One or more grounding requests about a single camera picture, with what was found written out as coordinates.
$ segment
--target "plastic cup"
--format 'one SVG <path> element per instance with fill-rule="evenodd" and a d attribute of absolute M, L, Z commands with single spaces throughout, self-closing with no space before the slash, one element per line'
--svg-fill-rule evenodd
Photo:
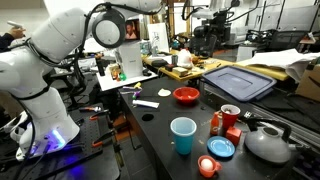
<path fill-rule="evenodd" d="M 176 151 L 182 155 L 189 154 L 192 149 L 193 136 L 197 130 L 197 124 L 190 118 L 179 117 L 171 122 L 170 128 L 174 134 Z"/>
<path fill-rule="evenodd" d="M 238 116 L 240 114 L 240 109 L 237 106 L 226 104 L 221 107 L 222 112 L 222 127 L 228 129 L 234 126 Z"/>
<path fill-rule="evenodd" d="M 201 161 L 203 159 L 209 159 L 212 162 L 212 164 L 213 164 L 212 170 L 206 170 L 201 167 Z M 222 169 L 221 164 L 219 162 L 215 161 L 211 156 L 201 156 L 198 159 L 198 166 L 199 166 L 200 174 L 202 174 L 202 176 L 205 178 L 211 178 L 216 171 L 219 171 Z"/>

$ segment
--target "cardboard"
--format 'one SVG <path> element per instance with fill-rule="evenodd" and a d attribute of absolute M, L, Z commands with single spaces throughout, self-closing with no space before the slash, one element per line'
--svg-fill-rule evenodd
<path fill-rule="evenodd" d="M 310 64 L 303 73 L 296 94 L 320 102 L 320 64 Z"/>

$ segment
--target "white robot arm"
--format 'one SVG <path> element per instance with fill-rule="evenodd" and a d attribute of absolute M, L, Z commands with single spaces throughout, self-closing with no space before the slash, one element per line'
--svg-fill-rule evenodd
<path fill-rule="evenodd" d="M 70 9 L 38 27 L 28 46 L 0 54 L 0 89 L 21 102 L 34 124 L 34 129 L 28 126 L 23 134 L 15 136 L 20 145 L 16 153 L 19 161 L 27 152 L 32 157 L 41 156 L 48 145 L 47 153 L 59 151 L 79 133 L 58 91 L 42 78 L 52 70 L 51 65 L 59 64 L 79 46 L 81 51 L 91 31 L 100 45 L 120 46 L 125 39 L 125 20 L 159 7 L 161 0 L 111 0 L 89 14 L 79 8 Z M 96 12 L 100 13 L 97 17 L 91 16 Z"/>

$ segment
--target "blue light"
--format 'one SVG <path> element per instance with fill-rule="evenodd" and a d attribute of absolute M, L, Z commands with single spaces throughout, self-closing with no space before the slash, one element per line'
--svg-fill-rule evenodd
<path fill-rule="evenodd" d="M 59 147 L 65 145 L 66 141 L 62 138 L 62 136 L 59 134 L 59 132 L 57 130 L 53 130 L 52 134 L 59 141 Z"/>

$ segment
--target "red object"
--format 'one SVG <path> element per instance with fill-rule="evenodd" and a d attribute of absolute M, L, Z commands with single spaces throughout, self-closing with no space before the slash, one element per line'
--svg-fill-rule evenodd
<path fill-rule="evenodd" d="M 204 159 L 209 159 L 212 164 L 213 164 L 213 169 L 211 171 L 208 171 L 208 170 L 205 170 L 201 167 L 201 161 L 204 160 Z M 200 173 L 202 174 L 202 176 L 204 176 L 205 178 L 211 178 L 214 173 L 216 171 L 219 171 L 222 169 L 221 167 L 221 164 L 217 161 L 215 161 L 211 156 L 201 156 L 199 159 L 198 159 L 198 166 L 199 166 L 199 171 Z"/>
<path fill-rule="evenodd" d="M 235 127 L 229 127 L 226 138 L 229 139 L 233 145 L 237 146 L 240 141 L 242 131 L 240 129 L 237 129 Z"/>
<path fill-rule="evenodd" d="M 173 96 L 180 102 L 188 104 L 197 99 L 200 96 L 200 92 L 195 88 L 181 87 L 173 92 Z"/>
<path fill-rule="evenodd" d="M 210 134 L 218 135 L 218 133 L 219 133 L 219 112 L 215 112 L 211 120 Z"/>
<path fill-rule="evenodd" d="M 222 127 L 228 129 L 229 127 L 234 126 L 238 119 L 239 114 L 229 114 L 222 111 Z"/>

